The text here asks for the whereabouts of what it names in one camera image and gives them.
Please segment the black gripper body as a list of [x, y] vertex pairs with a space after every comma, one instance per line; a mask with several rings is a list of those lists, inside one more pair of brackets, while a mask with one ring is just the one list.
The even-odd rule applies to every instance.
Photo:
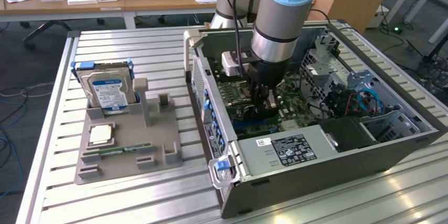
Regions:
[[288, 68], [288, 61], [256, 61], [248, 65], [248, 78], [252, 83], [275, 89], [280, 84]]

